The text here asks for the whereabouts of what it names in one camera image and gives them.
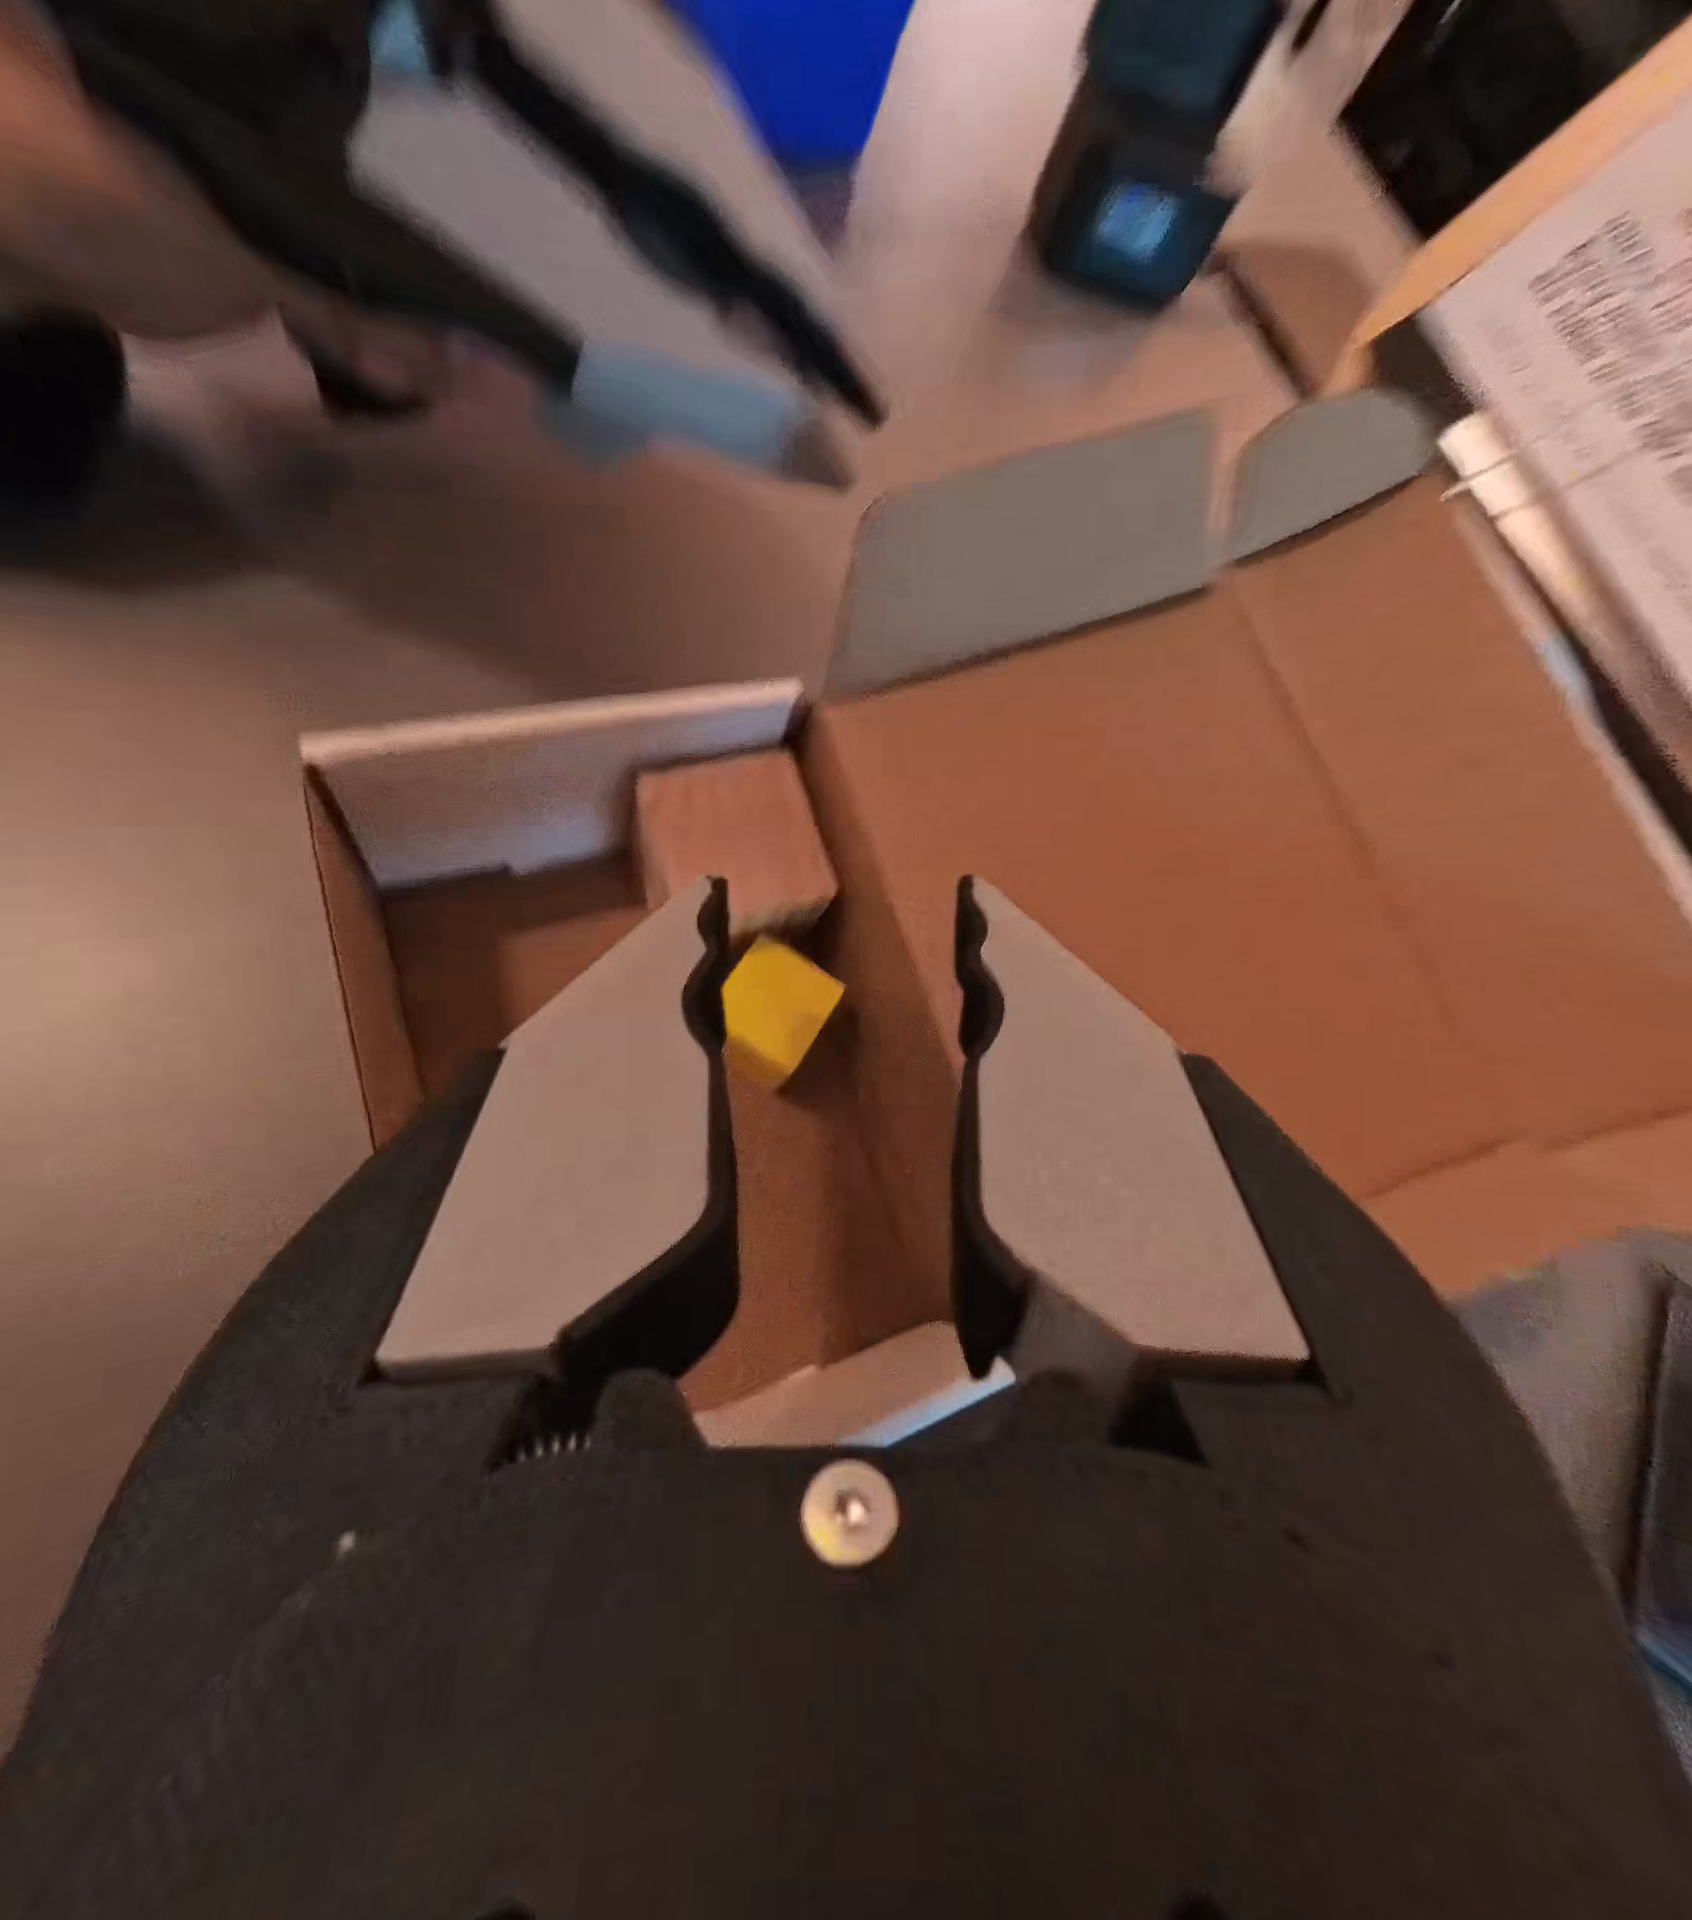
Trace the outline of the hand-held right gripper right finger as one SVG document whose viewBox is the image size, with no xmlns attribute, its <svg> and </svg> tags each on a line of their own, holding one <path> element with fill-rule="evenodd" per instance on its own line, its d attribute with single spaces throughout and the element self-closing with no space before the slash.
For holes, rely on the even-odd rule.
<svg viewBox="0 0 1692 1920">
<path fill-rule="evenodd" d="M 1312 1351 L 1173 1036 L 958 887 L 952 1301 L 974 1375 L 1285 1380 Z"/>
</svg>

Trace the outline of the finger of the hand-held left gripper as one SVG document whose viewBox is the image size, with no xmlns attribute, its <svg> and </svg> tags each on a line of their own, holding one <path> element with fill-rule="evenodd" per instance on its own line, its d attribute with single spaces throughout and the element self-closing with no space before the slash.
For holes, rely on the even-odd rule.
<svg viewBox="0 0 1692 1920">
<path fill-rule="evenodd" d="M 578 457 L 672 445 L 789 481 L 851 483 L 851 445 L 821 400 L 650 266 L 494 109 L 431 83 L 377 83 L 351 167 L 373 199 L 578 338 L 570 396 L 542 398 L 546 429 Z"/>
<path fill-rule="evenodd" d="M 478 91 L 721 348 L 861 425 L 889 419 L 805 209 L 664 6 L 480 4 Z"/>
</svg>

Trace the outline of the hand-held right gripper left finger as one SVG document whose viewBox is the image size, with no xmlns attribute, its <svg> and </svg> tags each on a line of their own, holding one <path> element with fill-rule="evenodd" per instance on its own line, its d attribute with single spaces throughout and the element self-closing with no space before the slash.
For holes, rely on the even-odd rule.
<svg viewBox="0 0 1692 1920">
<path fill-rule="evenodd" d="M 725 899 L 685 889 L 502 1044 L 383 1377 L 602 1384 L 709 1355 L 739 1303 Z"/>
</svg>

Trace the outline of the blue plastic bin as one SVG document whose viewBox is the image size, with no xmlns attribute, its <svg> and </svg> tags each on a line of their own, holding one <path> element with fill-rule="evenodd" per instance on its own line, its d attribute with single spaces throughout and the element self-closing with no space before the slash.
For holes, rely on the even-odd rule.
<svg viewBox="0 0 1692 1920">
<path fill-rule="evenodd" d="M 857 161 L 879 119 L 912 2 L 672 2 L 793 173 Z"/>
</svg>

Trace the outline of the small yellow cube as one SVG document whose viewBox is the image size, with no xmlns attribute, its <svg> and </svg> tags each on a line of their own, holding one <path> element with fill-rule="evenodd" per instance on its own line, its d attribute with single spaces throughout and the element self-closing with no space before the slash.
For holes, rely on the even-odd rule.
<svg viewBox="0 0 1692 1920">
<path fill-rule="evenodd" d="M 809 1060 L 847 998 L 845 983 L 791 943 L 761 935 L 721 987 L 725 1056 L 769 1090 Z"/>
</svg>

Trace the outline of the white cardboard mailer box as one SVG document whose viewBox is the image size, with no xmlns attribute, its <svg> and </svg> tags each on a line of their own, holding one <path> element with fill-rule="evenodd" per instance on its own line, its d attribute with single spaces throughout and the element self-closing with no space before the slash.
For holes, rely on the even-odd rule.
<svg viewBox="0 0 1692 1920">
<path fill-rule="evenodd" d="M 787 746 L 847 987 L 735 1082 L 743 1301 L 701 1406 L 950 1341 L 956 889 L 990 881 L 1217 1058 L 1468 1291 L 1692 1235 L 1677 883 L 1390 396 L 1293 410 L 1207 535 L 1155 419 L 887 495 L 821 688 L 703 684 L 307 732 L 377 1144 L 642 917 L 646 770 Z"/>
</svg>

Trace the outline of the person's left hand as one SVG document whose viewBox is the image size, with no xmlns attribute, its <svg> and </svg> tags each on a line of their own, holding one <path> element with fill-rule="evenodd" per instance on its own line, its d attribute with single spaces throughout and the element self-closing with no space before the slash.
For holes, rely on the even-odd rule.
<svg viewBox="0 0 1692 1920">
<path fill-rule="evenodd" d="M 0 4 L 0 270 L 29 294 L 160 344 L 279 322 L 379 400 L 427 404 L 451 344 L 291 280 L 142 135 L 86 95 L 41 14 Z"/>
</svg>

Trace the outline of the black charging case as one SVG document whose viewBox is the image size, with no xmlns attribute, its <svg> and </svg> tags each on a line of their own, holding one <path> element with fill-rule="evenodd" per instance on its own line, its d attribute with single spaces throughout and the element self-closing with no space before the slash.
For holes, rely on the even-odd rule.
<svg viewBox="0 0 1692 1920">
<path fill-rule="evenodd" d="M 1277 2 L 1100 2 L 1026 238 L 1058 284 L 1133 312 L 1181 300 L 1241 191 L 1221 135 L 1273 43 Z"/>
</svg>

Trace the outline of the black mesh office chair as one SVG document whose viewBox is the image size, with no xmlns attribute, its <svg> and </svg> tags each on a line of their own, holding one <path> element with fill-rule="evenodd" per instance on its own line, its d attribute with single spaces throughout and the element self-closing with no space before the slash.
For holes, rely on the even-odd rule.
<svg viewBox="0 0 1692 1920">
<path fill-rule="evenodd" d="M 1422 238 L 1692 16 L 1692 2 L 1412 2 L 1340 113 Z"/>
</svg>

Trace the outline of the instruction sheet on stand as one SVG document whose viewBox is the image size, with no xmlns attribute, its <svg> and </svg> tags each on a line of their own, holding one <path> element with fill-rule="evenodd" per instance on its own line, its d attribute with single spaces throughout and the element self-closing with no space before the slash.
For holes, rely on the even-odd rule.
<svg viewBox="0 0 1692 1920">
<path fill-rule="evenodd" d="M 1458 378 L 1426 318 L 1430 306 L 1543 217 L 1692 91 L 1692 16 L 1607 85 L 1448 226 L 1418 246 L 1356 332 L 1372 372 L 1420 382 L 1442 419 L 1450 495 L 1494 533 L 1559 628 L 1567 676 L 1599 706 L 1633 780 L 1653 794 L 1692 863 L 1692 702 L 1661 664 L 1601 567 Z"/>
</svg>

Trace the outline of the printed instruction sheet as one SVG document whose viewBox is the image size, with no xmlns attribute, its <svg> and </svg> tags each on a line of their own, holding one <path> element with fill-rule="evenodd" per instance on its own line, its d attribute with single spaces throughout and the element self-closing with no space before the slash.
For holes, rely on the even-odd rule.
<svg viewBox="0 0 1692 1920">
<path fill-rule="evenodd" d="M 1426 318 L 1692 702 L 1692 91 Z"/>
</svg>

